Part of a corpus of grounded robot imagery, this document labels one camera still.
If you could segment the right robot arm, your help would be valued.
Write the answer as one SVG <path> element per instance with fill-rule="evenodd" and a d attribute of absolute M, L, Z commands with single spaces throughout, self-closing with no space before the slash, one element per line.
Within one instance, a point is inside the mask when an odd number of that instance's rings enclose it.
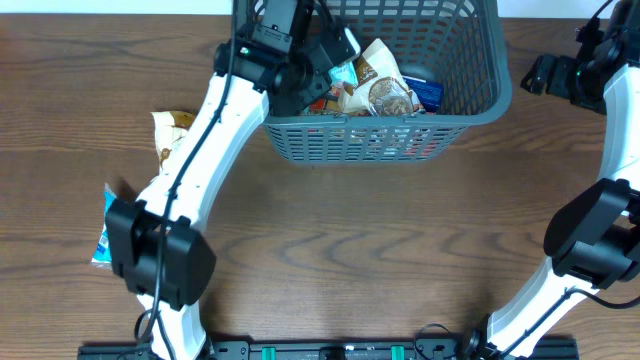
<path fill-rule="evenodd" d="M 466 359 L 527 359 L 541 338 L 586 298 L 639 273 L 639 1 L 621 0 L 607 28 L 593 15 L 575 57 L 541 55 L 521 81 L 606 117 L 598 179 L 551 219 L 545 258 L 503 308 L 484 318 Z"/>

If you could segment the cookie snack bag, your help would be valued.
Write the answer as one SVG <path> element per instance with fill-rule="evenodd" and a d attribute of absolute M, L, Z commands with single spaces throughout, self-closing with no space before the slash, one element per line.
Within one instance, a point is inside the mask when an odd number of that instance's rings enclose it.
<path fill-rule="evenodd" d="M 395 57 L 381 39 L 373 41 L 355 66 L 357 84 L 345 85 L 338 99 L 343 113 L 386 117 L 423 110 L 402 77 Z"/>

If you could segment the teal plastic packet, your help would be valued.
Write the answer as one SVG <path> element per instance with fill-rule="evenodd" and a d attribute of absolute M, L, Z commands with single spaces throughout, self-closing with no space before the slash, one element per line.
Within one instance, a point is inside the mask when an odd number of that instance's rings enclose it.
<path fill-rule="evenodd" d="M 336 66 L 329 71 L 331 78 L 331 85 L 338 86 L 339 84 L 357 85 L 358 77 L 352 62 L 346 62 L 340 66 Z"/>

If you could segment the orange spaghetti packet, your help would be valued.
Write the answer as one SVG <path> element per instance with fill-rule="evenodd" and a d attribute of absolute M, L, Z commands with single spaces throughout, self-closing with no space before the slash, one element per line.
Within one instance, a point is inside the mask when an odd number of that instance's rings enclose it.
<path fill-rule="evenodd" d="M 335 115 L 341 113 L 342 108 L 339 106 L 338 101 L 327 98 L 316 100 L 301 112 L 302 115 Z"/>

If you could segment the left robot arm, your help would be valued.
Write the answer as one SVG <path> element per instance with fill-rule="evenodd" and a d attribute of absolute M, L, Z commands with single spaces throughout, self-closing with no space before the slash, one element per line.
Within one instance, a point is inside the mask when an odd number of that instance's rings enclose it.
<path fill-rule="evenodd" d="M 132 202 L 105 215 L 111 268 L 143 305 L 136 348 L 155 359 L 201 359 L 209 338 L 199 301 L 216 257 L 210 212 L 239 152 L 271 113 L 294 115 L 326 93 L 330 71 L 360 45 L 323 1 L 232 7 L 208 90 L 180 147 Z"/>

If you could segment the blue tissue multipack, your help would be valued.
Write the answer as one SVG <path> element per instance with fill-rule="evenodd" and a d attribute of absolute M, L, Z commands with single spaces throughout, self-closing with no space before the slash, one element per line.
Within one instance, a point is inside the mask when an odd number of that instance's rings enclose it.
<path fill-rule="evenodd" d="M 413 77 L 377 77 L 364 84 L 339 85 L 337 101 L 342 113 L 353 116 L 435 114 L 444 95 L 438 83 Z"/>

